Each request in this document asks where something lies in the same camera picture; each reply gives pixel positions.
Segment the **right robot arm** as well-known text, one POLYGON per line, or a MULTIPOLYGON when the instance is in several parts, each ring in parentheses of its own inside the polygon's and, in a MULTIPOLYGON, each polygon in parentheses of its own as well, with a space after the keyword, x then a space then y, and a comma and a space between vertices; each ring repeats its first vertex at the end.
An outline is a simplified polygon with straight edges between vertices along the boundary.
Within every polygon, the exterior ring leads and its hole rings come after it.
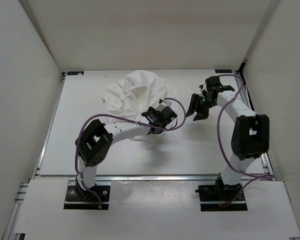
POLYGON ((204 202, 236 199, 243 191, 241 178, 254 160, 269 150, 270 119, 257 114, 240 98, 239 90, 221 83, 219 75, 210 76, 200 87, 200 93, 191 96, 186 116, 194 121, 206 120, 211 108, 221 108, 217 117, 217 140, 226 162, 225 169, 218 175, 214 185, 201 185, 197 189, 204 202), (227 158, 221 140, 221 118, 226 113, 234 123, 231 137, 230 158, 227 158))

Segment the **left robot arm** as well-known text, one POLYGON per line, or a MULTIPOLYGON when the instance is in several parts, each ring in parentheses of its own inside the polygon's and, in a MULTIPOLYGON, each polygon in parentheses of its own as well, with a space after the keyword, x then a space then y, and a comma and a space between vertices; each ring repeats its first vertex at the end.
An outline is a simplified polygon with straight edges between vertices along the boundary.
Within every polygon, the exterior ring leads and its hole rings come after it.
POLYGON ((178 117, 170 106, 163 103, 132 118, 104 114, 116 119, 115 122, 102 123, 98 119, 101 116, 90 117, 75 140, 75 192, 84 201, 102 201, 103 191, 97 187, 95 176, 97 166, 105 160, 112 145, 138 136, 160 135, 168 131, 167 126, 178 117))

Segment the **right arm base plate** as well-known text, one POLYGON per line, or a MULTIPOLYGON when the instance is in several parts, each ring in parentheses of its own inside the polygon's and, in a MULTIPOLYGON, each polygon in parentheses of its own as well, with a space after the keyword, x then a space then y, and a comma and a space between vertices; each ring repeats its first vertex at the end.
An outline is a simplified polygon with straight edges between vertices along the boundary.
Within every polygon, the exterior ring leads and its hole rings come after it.
POLYGON ((234 186, 199 185, 195 193, 199 195, 201 212, 243 212, 248 210, 240 183, 234 186))

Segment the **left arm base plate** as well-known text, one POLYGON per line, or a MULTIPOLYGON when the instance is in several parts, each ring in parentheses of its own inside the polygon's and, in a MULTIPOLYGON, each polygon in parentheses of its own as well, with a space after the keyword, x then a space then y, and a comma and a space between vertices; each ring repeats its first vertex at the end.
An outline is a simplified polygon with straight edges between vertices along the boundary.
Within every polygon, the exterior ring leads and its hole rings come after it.
POLYGON ((109 209, 110 185, 96 185, 92 190, 98 197, 90 191, 81 191, 76 183, 69 182, 66 188, 63 208, 65 210, 102 210, 109 209))

